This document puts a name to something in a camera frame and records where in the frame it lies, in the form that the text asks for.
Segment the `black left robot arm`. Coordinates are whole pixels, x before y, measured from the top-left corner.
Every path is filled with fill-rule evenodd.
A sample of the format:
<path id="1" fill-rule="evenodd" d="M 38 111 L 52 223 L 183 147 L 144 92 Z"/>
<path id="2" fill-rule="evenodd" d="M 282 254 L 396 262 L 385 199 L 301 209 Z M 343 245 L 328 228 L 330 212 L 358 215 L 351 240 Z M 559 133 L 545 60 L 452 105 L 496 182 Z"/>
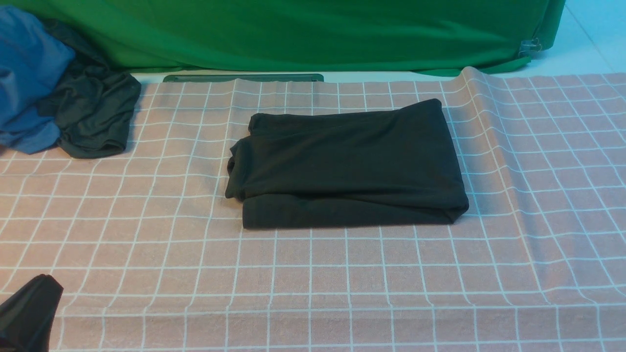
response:
<path id="1" fill-rule="evenodd" d="M 63 286 L 41 274 L 23 285 L 0 306 L 2 352 L 48 352 Z"/>

